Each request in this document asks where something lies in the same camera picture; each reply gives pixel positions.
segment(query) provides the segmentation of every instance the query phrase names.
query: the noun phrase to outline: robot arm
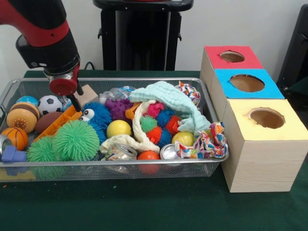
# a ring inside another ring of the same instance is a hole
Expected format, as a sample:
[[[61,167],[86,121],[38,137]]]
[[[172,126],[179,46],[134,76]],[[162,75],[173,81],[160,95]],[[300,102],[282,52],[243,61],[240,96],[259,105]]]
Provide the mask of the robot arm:
[[[27,66],[43,67],[51,91],[66,95],[80,111],[73,96],[83,94],[77,80],[80,58],[61,0],[0,0],[1,24],[22,33],[16,48]]]

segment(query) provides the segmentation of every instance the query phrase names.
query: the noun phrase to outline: yellow foam ball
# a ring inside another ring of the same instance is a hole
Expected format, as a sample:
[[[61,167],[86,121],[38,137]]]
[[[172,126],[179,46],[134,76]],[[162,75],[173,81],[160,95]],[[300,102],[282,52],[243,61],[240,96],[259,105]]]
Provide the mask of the yellow foam ball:
[[[107,137],[111,138],[117,135],[131,135],[130,125],[124,120],[115,120],[107,128]]]
[[[194,144],[194,135],[191,132],[180,131],[174,135],[172,143],[179,141],[184,146],[193,146]]]

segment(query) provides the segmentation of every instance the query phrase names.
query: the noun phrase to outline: red box lid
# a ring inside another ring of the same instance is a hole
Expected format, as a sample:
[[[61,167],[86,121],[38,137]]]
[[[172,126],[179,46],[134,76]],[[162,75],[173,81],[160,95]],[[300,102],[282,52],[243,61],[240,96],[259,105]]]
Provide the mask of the red box lid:
[[[214,69],[263,69],[248,46],[205,46],[205,50]]]

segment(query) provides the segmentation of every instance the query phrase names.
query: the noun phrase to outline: white wall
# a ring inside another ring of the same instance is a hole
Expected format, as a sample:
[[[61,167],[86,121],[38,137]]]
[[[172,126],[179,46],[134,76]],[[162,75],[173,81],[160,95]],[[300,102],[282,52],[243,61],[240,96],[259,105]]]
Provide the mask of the white wall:
[[[100,9],[89,0],[63,0],[81,67],[92,61],[103,67]],[[182,13],[182,42],[176,70],[200,70],[204,45],[249,45],[276,80],[300,7],[306,0],[195,0]],[[15,49],[20,33],[0,26],[0,91],[10,79],[23,77],[27,66]]]

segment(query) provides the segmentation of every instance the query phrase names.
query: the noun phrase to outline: table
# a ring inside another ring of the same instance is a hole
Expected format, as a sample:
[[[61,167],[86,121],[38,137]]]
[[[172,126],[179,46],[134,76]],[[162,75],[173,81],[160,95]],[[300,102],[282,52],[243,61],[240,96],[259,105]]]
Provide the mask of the table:
[[[198,72],[80,74],[198,76]],[[229,193],[220,166],[210,178],[0,183],[1,231],[290,231],[307,230],[307,217],[307,163],[286,193]]]

